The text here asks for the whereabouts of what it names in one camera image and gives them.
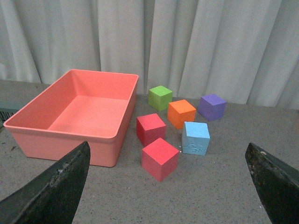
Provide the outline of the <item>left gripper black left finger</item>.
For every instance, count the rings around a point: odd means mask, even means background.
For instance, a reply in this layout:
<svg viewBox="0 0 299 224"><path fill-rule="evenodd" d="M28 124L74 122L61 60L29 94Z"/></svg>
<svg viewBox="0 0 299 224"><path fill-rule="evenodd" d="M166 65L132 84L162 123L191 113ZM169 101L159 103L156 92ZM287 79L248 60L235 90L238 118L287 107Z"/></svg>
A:
<svg viewBox="0 0 299 224"><path fill-rule="evenodd" d="M0 202L2 224L70 224L85 186L90 147L84 141Z"/></svg>

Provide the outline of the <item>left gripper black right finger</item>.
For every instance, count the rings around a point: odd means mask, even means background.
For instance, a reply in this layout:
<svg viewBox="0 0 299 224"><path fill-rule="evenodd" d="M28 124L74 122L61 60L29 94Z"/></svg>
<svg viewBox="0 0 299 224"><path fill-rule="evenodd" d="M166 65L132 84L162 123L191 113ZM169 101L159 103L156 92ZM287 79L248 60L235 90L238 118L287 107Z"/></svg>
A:
<svg viewBox="0 0 299 224"><path fill-rule="evenodd" d="M266 213L273 224L299 222L299 171L249 143L245 159Z"/></svg>

